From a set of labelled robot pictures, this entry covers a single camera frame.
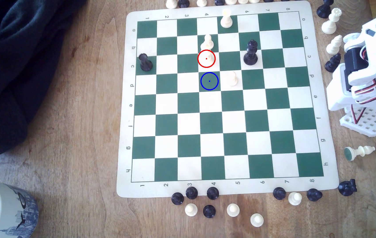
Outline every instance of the green square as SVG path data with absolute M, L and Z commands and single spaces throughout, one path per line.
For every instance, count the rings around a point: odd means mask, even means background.
M 177 181 L 178 158 L 156 158 L 154 161 L 154 181 Z
M 137 38 L 157 37 L 157 21 L 138 22 Z
M 261 50 L 261 58 L 264 69 L 285 67 L 282 49 Z
M 246 133 L 225 133 L 223 134 L 225 155 L 248 154 Z
M 159 37 L 157 38 L 157 55 L 176 55 L 177 37 Z
M 200 112 L 199 93 L 178 94 L 178 113 Z
M 271 154 L 249 155 L 250 178 L 273 178 Z
M 295 153 L 294 133 L 289 131 L 271 131 L 270 144 L 272 154 Z
M 265 78 L 262 69 L 251 69 L 242 71 L 243 89 L 264 89 Z
M 141 61 L 139 61 L 138 57 L 136 58 L 136 70 L 135 74 L 136 75 L 147 75 L 147 74 L 156 74 L 156 56 L 149 56 L 148 59 L 153 63 L 153 67 L 149 71 L 143 71 L 141 69 Z
M 243 111 L 243 91 L 222 91 L 222 111 Z
M 156 115 L 156 136 L 178 134 L 178 115 Z
M 302 30 L 281 30 L 282 45 L 284 48 L 304 47 L 304 40 L 302 39 Z
M 245 111 L 245 125 L 247 131 L 268 131 L 267 110 Z
M 198 72 L 198 54 L 178 55 L 178 73 Z
M 266 89 L 267 109 L 289 108 L 288 89 Z
M 240 70 L 241 56 L 236 52 L 219 52 L 220 71 Z
M 292 128 L 294 130 L 316 129 L 314 108 L 292 108 Z
M 218 80 L 217 78 L 220 79 L 220 72 L 202 72 L 202 73 L 198 73 L 198 84 L 199 84 L 198 86 L 200 88 L 200 92 L 220 91 L 221 81 Z
M 201 179 L 225 179 L 225 158 L 223 156 L 201 157 Z
M 250 40 L 255 40 L 257 42 L 257 49 L 261 50 L 260 32 L 259 31 L 239 33 L 239 48 L 241 50 L 247 50 L 248 42 Z
M 154 115 L 156 113 L 156 95 L 135 95 L 134 115 Z
M 278 13 L 259 14 L 260 31 L 280 30 Z
M 178 136 L 178 157 L 201 156 L 200 135 Z
M 201 134 L 223 133 L 222 112 L 200 113 Z
M 177 74 L 158 74 L 156 83 L 157 94 L 170 94 L 178 92 Z
M 285 68 L 285 70 L 286 70 L 286 81 L 288 82 L 288 87 L 310 86 L 307 66 Z
M 322 156 L 320 153 L 296 154 L 300 177 L 323 176 Z
M 197 19 L 177 19 L 178 36 L 181 35 L 196 35 L 197 34 Z
M 134 137 L 132 144 L 132 159 L 147 159 L 155 157 L 154 136 Z

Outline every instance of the black chess piece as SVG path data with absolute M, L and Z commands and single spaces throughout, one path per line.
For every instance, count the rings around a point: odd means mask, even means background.
M 357 185 L 355 185 L 355 179 L 350 179 L 349 181 L 340 182 L 338 186 L 338 190 L 343 196 L 347 197 L 347 196 L 352 195 L 354 192 L 357 191 Z
M 147 54 L 140 54 L 138 59 L 141 61 L 141 69 L 143 71 L 150 71 L 153 68 L 153 63 L 148 59 Z
M 247 52 L 244 55 L 244 62 L 247 65 L 254 65 L 258 61 L 259 57 L 256 55 L 257 46 L 258 44 L 255 40 L 248 42 Z
M 286 197 L 286 191 L 281 187 L 277 187 L 275 190 L 273 190 L 273 196 L 277 200 L 283 200 Z
M 175 205 L 180 205 L 184 202 L 184 195 L 182 193 L 174 193 L 172 195 L 172 203 Z
M 341 54 L 337 53 L 336 55 L 332 56 L 326 64 L 324 64 L 324 68 L 333 73 L 335 69 L 338 67 L 339 63 L 341 62 Z
M 311 188 L 310 190 L 307 191 L 307 198 L 308 200 L 312 202 L 317 202 L 317 200 L 319 200 L 322 197 L 323 197 L 323 193 L 315 188 Z
M 188 187 L 186 190 L 187 198 L 195 199 L 198 196 L 198 190 L 195 187 Z

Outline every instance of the red circle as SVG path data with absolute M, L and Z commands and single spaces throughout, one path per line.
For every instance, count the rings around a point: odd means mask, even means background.
M 210 52 L 213 54 L 213 56 L 215 57 L 215 60 L 214 60 L 214 62 L 212 63 L 212 65 L 210 65 L 210 66 L 208 66 L 208 67 L 202 66 L 202 65 L 200 64 L 200 54 L 201 54 L 203 51 L 210 51 Z M 201 67 L 203 67 L 203 68 L 210 68 L 210 67 L 212 67 L 212 66 L 214 65 L 214 63 L 216 63 L 216 55 L 215 55 L 211 50 L 202 50 L 200 53 L 198 53 L 197 61 L 198 61 L 198 64 L 201 65 Z

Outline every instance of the chessboard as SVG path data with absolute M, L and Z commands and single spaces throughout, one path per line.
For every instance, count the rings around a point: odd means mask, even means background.
M 223 28 L 222 11 L 233 24 Z M 214 64 L 199 64 L 211 35 Z M 244 63 L 254 39 L 258 61 Z M 138 56 L 153 67 L 143 71 Z M 225 78 L 233 72 L 237 83 Z M 117 193 L 171 197 L 326 190 L 339 184 L 307 1 L 127 16 Z

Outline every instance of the white square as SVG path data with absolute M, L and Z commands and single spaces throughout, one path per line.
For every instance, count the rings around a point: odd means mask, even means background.
M 269 109 L 267 117 L 269 118 L 269 131 L 292 130 L 291 109 Z
M 243 91 L 244 110 L 267 110 L 265 89 L 246 89 Z
M 294 143 L 296 153 L 320 152 L 317 130 L 294 130 Z
M 132 159 L 132 181 L 154 181 L 155 159 Z
M 156 74 L 178 73 L 178 55 L 157 56 Z
M 222 112 L 223 133 L 246 132 L 244 111 Z
M 242 70 L 248 70 L 248 69 L 262 69 L 263 68 L 263 57 L 261 56 L 261 50 L 257 50 L 257 57 L 258 61 L 253 65 L 247 65 L 244 62 L 244 55 L 247 53 L 246 50 L 240 51 L 239 56 L 241 58 L 241 69 Z
M 200 134 L 201 156 L 224 156 L 223 133 Z
M 285 62 L 286 68 L 307 66 L 304 47 L 284 48 L 283 61 Z
M 200 92 L 200 112 L 222 111 L 222 94 L 220 91 Z
M 198 37 L 196 35 L 184 35 L 177 37 L 178 55 L 198 54 Z
M 248 154 L 272 154 L 269 131 L 247 132 Z
M 218 34 L 219 52 L 239 51 L 239 34 L 225 33 Z
M 312 108 L 310 87 L 288 88 L 289 107 L 290 108 Z
M 285 68 L 263 69 L 263 76 L 265 79 L 266 89 L 280 89 L 288 87 Z
M 178 94 L 158 94 L 156 95 L 156 115 L 177 114 Z
M 134 116 L 134 137 L 155 135 L 156 115 Z
M 217 17 L 197 18 L 197 35 L 213 34 L 217 34 Z
M 178 180 L 201 180 L 201 157 L 178 158 Z
M 296 154 L 272 154 L 273 175 L 275 177 L 298 177 Z
M 226 155 L 225 178 L 250 178 L 248 155 Z
M 238 32 L 255 32 L 259 31 L 259 16 L 238 15 Z
M 282 35 L 280 30 L 260 31 L 261 50 L 282 49 Z
M 178 74 L 178 93 L 196 93 L 200 91 L 198 73 Z
M 200 113 L 178 114 L 178 135 L 199 135 Z
M 156 158 L 177 158 L 178 157 L 178 136 L 156 136 L 155 142 Z
M 137 56 L 146 53 L 148 56 L 157 55 L 157 38 L 138 38 Z
M 279 25 L 281 30 L 301 29 L 299 13 L 279 12 Z

